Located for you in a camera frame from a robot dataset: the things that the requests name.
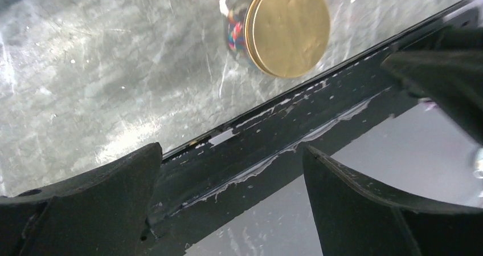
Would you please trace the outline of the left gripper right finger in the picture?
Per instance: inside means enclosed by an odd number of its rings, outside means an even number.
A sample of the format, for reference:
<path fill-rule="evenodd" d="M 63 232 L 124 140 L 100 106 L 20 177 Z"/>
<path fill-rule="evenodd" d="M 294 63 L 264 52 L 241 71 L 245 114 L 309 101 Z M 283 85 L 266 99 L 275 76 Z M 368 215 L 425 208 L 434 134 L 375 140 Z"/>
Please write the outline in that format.
<path fill-rule="evenodd" d="M 481 255 L 482 209 L 417 196 L 307 146 L 304 180 L 323 255 Z"/>

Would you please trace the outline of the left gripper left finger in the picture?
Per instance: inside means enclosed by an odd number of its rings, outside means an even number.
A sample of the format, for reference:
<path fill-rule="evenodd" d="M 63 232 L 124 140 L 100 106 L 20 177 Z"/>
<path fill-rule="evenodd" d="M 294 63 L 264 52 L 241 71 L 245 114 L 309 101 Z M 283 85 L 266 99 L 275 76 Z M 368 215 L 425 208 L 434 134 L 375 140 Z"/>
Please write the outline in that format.
<path fill-rule="evenodd" d="M 148 144 L 77 176 L 1 197 L 2 255 L 135 255 L 162 162 Z"/>

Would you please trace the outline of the gold round jar lid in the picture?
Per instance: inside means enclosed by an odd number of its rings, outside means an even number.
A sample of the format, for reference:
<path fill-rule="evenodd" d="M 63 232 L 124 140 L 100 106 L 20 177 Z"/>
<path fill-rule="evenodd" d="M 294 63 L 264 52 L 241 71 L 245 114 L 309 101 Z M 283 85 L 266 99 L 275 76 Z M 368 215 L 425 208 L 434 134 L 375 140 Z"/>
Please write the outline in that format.
<path fill-rule="evenodd" d="M 248 55 L 265 74 L 303 76 L 321 61 L 330 24 L 326 0 L 253 0 L 244 28 Z"/>

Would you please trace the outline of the clear glass jar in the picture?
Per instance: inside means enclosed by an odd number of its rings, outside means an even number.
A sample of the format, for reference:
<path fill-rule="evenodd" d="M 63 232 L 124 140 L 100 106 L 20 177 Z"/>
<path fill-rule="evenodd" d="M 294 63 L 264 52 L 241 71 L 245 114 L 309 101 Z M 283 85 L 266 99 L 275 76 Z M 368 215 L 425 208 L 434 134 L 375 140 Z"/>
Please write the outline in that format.
<path fill-rule="evenodd" d="M 232 57 L 242 66 L 255 68 L 245 40 L 245 21 L 247 11 L 253 0 L 237 0 L 226 17 L 226 43 Z"/>

